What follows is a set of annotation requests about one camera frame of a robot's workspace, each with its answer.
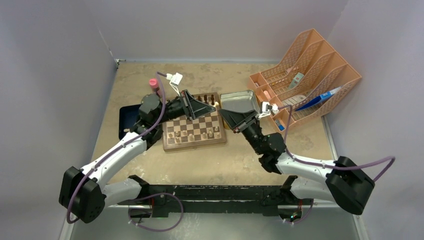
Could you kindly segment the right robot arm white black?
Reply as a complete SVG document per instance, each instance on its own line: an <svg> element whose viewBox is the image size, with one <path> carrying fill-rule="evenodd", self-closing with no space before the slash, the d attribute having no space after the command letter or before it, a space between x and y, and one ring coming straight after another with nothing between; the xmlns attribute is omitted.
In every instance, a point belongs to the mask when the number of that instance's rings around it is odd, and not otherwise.
<svg viewBox="0 0 424 240"><path fill-rule="evenodd" d="M322 160L290 154L280 133L263 134L255 110L219 109L218 112L235 134L245 137L267 172L295 176L293 182L280 191L284 202L320 199L334 202L350 214L364 212L375 181L350 158Z"/></svg>

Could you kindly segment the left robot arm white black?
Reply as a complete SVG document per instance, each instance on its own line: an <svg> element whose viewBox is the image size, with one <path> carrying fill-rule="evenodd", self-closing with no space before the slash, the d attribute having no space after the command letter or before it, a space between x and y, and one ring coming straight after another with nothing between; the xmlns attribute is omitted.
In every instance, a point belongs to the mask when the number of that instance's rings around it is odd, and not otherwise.
<svg viewBox="0 0 424 240"><path fill-rule="evenodd" d="M216 111L218 105L214 100L198 100L186 89L172 100L156 93L145 95L134 125L119 143L95 161L81 168L72 166L64 172L58 201L66 208L66 222L90 223L106 205L121 202L124 197L138 205L146 203L149 191L136 180L125 181L129 189L123 193L106 193L107 183L162 137L162 123L182 116L195 120Z"/></svg>

